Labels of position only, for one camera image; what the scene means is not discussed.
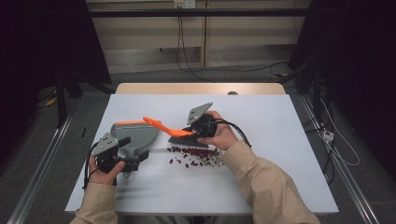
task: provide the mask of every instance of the orange tool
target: orange tool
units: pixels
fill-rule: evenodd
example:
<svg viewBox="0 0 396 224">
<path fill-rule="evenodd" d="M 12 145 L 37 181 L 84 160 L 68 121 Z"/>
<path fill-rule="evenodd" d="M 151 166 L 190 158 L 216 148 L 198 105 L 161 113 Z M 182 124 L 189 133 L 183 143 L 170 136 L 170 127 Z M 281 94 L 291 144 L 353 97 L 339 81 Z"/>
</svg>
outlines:
<svg viewBox="0 0 396 224">
<path fill-rule="evenodd" d="M 188 132 L 184 130 L 176 130 L 176 129 L 169 129 L 163 124 L 161 124 L 161 121 L 158 119 L 151 119 L 149 117 L 143 117 L 143 120 L 147 122 L 148 124 L 158 128 L 159 130 L 168 133 L 172 137 L 181 137 L 181 136 L 186 136 L 186 135 L 191 135 L 194 134 L 194 132 Z"/>
</svg>

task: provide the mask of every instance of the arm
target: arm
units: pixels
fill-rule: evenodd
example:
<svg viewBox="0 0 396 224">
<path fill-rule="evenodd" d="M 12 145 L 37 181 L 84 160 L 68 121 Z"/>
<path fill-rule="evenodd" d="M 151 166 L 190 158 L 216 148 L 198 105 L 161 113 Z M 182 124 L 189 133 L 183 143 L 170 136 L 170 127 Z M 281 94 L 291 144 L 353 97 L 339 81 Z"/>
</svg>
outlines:
<svg viewBox="0 0 396 224">
<path fill-rule="evenodd" d="M 221 119 L 215 111 L 207 114 Z M 215 136 L 198 141 L 226 150 L 222 159 L 253 208 L 255 223 L 319 223 L 305 206 L 291 177 L 272 162 L 258 158 L 245 142 L 236 138 L 229 125 L 218 124 Z"/>
<path fill-rule="evenodd" d="M 116 186 L 113 179 L 122 171 L 125 163 L 120 161 L 108 174 L 97 170 L 94 157 L 90 157 L 90 182 L 85 190 L 81 207 L 72 224 L 118 223 L 114 212 Z"/>
</svg>

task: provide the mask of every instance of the beige sleeve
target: beige sleeve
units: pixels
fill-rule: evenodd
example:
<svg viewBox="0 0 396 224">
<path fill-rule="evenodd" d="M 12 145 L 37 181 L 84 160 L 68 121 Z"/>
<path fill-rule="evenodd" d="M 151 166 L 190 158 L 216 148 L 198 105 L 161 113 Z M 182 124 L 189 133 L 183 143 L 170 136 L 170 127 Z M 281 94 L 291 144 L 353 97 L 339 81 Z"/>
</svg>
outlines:
<svg viewBox="0 0 396 224">
<path fill-rule="evenodd" d="M 244 141 L 231 146 L 222 159 L 253 208 L 255 223 L 319 223 L 291 177 L 274 163 L 258 158 Z"/>
<path fill-rule="evenodd" d="M 71 223 L 118 223 L 114 212 L 115 195 L 116 186 L 88 183 L 81 207 Z"/>
</svg>

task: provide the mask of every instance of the white table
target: white table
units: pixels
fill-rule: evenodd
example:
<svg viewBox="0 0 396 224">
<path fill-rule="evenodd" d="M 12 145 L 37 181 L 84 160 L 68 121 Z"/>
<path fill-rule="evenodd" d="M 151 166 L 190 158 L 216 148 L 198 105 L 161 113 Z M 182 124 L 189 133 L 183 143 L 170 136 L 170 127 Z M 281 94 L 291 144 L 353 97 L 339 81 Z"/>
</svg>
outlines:
<svg viewBox="0 0 396 224">
<path fill-rule="evenodd" d="M 120 120 L 144 116 L 181 129 L 191 108 L 213 102 L 217 110 L 246 134 L 254 152 L 273 161 L 294 180 L 308 208 L 315 214 L 338 212 L 318 161 L 305 136 L 293 104 L 286 94 L 206 95 L 206 94 L 115 94 L 108 103 L 94 142 Z M 130 179 L 118 177 L 116 211 L 126 215 L 215 216 L 245 215 L 245 203 L 237 183 L 226 166 L 190 167 L 171 159 L 169 136 L 160 132 L 151 144 L 149 158 Z M 74 212 L 83 197 L 83 169 L 65 208 Z"/>
</svg>

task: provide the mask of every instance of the hand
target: hand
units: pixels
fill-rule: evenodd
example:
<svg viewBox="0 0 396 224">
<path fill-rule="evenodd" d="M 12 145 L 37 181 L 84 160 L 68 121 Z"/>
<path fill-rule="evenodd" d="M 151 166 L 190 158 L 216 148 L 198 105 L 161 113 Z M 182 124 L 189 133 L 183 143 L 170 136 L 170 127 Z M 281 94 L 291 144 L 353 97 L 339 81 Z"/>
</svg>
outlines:
<svg viewBox="0 0 396 224">
<path fill-rule="evenodd" d="M 108 173 L 104 173 L 97 169 L 96 159 L 93 156 L 90 156 L 90 173 L 94 171 L 90 176 L 90 182 L 96 184 L 106 184 L 106 185 L 113 185 L 114 178 L 122 171 L 123 167 L 125 166 L 125 161 L 119 161 L 116 166 Z"/>
<path fill-rule="evenodd" d="M 214 119 L 222 119 L 221 115 L 216 111 L 208 110 L 206 114 L 211 115 Z M 213 137 L 198 138 L 197 141 L 202 144 L 213 145 L 221 150 L 227 150 L 239 140 L 230 125 L 218 124 L 218 129 Z"/>
</svg>

